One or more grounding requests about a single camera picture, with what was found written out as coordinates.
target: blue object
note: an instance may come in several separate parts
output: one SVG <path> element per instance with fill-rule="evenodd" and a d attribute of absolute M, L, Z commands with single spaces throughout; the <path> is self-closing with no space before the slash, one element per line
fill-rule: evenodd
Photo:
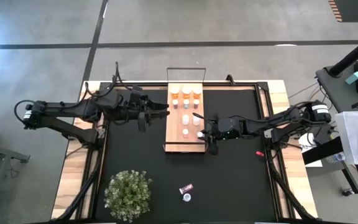
<path fill-rule="evenodd" d="M 345 82 L 350 85 L 354 83 L 356 80 L 358 80 L 358 72 L 355 72 L 353 73 L 353 75 L 349 76 L 349 78 L 347 78 Z"/>

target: wooden block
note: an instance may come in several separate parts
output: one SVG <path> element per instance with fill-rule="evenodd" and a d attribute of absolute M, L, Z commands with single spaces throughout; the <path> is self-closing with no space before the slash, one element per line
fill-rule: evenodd
<path fill-rule="evenodd" d="M 193 102 L 193 92 L 190 95 L 190 105 L 188 109 L 184 108 L 183 104 L 183 94 L 179 92 L 178 97 L 178 108 L 174 109 L 172 104 L 172 96 L 170 93 L 171 88 L 179 87 L 182 89 L 184 86 L 188 86 L 192 89 L 195 88 L 203 88 L 202 83 L 169 83 L 168 84 L 168 111 L 170 114 L 167 116 L 167 132 L 165 135 L 166 142 L 200 142 L 204 141 L 197 139 L 197 132 L 204 129 L 204 121 L 200 121 L 200 125 L 195 126 L 193 124 L 193 113 L 198 113 L 201 116 L 204 116 L 204 100 L 203 100 L 203 92 L 201 92 L 200 104 L 197 109 L 194 109 Z M 182 116 L 187 114 L 190 118 L 188 125 L 183 125 Z M 189 130 L 189 134 L 187 138 L 183 137 L 183 129 L 187 128 Z M 165 152 L 205 152 L 204 144 L 166 144 Z"/>

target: green plant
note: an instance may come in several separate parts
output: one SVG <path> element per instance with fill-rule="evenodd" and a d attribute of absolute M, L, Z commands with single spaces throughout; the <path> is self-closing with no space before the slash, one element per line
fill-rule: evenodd
<path fill-rule="evenodd" d="M 114 218 L 132 222 L 134 218 L 150 211 L 149 183 L 152 180 L 145 176 L 145 171 L 139 173 L 134 170 L 111 176 L 109 187 L 104 191 L 104 207 L 110 208 Z"/>

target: gray floor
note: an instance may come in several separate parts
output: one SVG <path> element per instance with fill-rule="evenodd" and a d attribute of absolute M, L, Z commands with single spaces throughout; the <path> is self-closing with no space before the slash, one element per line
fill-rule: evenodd
<path fill-rule="evenodd" d="M 0 44 L 91 43 L 102 0 L 0 1 Z M 108 4 L 100 43 L 218 40 L 353 40 L 358 23 L 335 21 L 328 0 L 117 0 Z M 90 80 L 165 80 L 167 67 L 206 67 L 207 80 L 281 79 L 288 95 L 354 45 L 99 49 Z M 75 101 L 88 49 L 0 50 L 0 145 L 31 154 L 0 194 L 0 223 L 46 221 L 67 146 L 58 133 L 26 131 L 13 115 L 23 99 Z M 307 99 L 312 90 L 290 99 Z M 342 197 L 342 173 L 310 178 L 319 217 L 358 223 L 358 195 Z"/>

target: black line on floor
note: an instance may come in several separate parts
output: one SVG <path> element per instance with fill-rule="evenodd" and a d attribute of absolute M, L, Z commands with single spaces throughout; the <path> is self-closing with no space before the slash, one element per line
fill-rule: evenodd
<path fill-rule="evenodd" d="M 91 44 L 0 44 L 0 49 L 86 49 Z"/>
<path fill-rule="evenodd" d="M 311 45 L 357 45 L 358 40 L 295 40 L 295 41 L 210 41 L 210 42 L 145 42 L 145 43 L 105 43 L 99 49 L 118 48 L 160 48 L 160 47 L 260 47 L 293 44 Z"/>
<path fill-rule="evenodd" d="M 103 0 L 102 2 L 102 6 L 98 17 L 98 23 L 96 24 L 96 28 L 94 30 L 92 46 L 91 49 L 89 50 L 88 60 L 86 61 L 84 75 L 82 77 L 81 83 L 90 79 L 92 64 L 93 64 L 94 56 L 96 54 L 96 49 L 98 48 L 99 37 L 102 30 L 104 15 L 105 15 L 105 11 L 107 10 L 108 2 L 109 0 Z"/>

